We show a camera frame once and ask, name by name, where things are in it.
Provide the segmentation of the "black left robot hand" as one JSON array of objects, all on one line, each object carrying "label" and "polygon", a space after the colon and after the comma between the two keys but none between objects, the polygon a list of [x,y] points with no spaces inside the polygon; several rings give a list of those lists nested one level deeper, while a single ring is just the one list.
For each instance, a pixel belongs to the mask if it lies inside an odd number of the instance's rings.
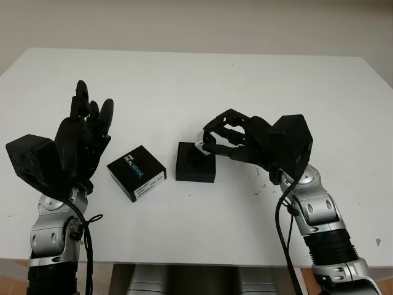
[{"label": "black left robot hand", "polygon": [[108,135],[114,113],[114,101],[106,99],[101,107],[89,100],[88,88],[79,80],[72,97],[69,117],[56,133],[62,170],[73,185],[82,186],[91,194],[94,175],[100,158],[111,140]]}]

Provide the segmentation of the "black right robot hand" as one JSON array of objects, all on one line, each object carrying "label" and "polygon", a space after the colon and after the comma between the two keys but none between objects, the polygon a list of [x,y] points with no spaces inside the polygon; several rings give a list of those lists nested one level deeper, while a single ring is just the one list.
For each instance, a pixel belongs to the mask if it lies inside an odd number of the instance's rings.
[{"label": "black right robot hand", "polygon": [[228,109],[204,126],[202,139],[196,146],[206,155],[255,164],[269,173],[284,171],[285,164],[270,142],[270,130],[271,125],[262,118]]}]

